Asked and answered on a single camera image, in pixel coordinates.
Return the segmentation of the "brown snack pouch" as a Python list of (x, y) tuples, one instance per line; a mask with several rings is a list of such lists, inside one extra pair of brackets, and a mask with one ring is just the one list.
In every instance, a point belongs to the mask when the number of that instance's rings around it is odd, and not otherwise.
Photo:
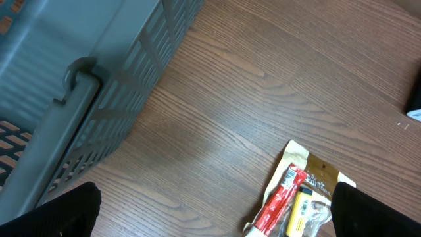
[[(271, 195), (284, 179), (291, 163), (307, 173), (307, 178), (300, 187), (309, 188), (313, 191), (312, 202), (307, 210), (307, 222), (302, 236), (316, 236), (320, 227), (332, 219), (330, 207), (332, 205), (332, 195), (337, 183), (345, 182), (352, 187), (356, 186), (354, 181), (338, 171), (334, 166), (313, 155), (296, 141), (290, 140), (264, 190), (262, 206), (253, 221), (244, 226), (243, 236), (261, 236), (257, 233), (257, 229), (253, 227), (254, 223), (258, 219), (264, 204), (270, 199)], [(297, 192), (269, 236), (286, 236), (286, 230)]]

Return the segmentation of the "red item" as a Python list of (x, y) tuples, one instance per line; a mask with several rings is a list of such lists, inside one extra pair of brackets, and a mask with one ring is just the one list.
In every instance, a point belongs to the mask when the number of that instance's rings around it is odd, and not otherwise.
[(289, 165), (284, 179), (264, 204), (254, 223), (253, 227), (257, 229), (258, 234), (269, 236), (306, 178), (305, 171), (293, 163)]

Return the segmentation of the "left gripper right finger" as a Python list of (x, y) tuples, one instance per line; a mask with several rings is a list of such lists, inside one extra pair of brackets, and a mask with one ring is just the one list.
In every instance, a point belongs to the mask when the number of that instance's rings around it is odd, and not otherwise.
[(337, 237), (420, 237), (420, 223), (345, 182), (330, 209)]

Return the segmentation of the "yellow black item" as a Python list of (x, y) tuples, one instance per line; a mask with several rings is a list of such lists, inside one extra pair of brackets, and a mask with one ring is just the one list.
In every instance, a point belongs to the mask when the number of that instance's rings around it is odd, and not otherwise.
[(302, 237), (307, 222), (307, 210), (312, 202), (313, 191), (300, 187), (293, 204), (291, 216), (286, 230), (288, 237)]

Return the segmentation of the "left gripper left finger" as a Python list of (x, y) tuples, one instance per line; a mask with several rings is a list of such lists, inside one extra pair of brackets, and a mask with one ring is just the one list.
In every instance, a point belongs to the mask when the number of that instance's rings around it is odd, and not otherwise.
[(99, 215), (101, 191), (86, 182), (1, 225), (1, 237), (90, 237)]

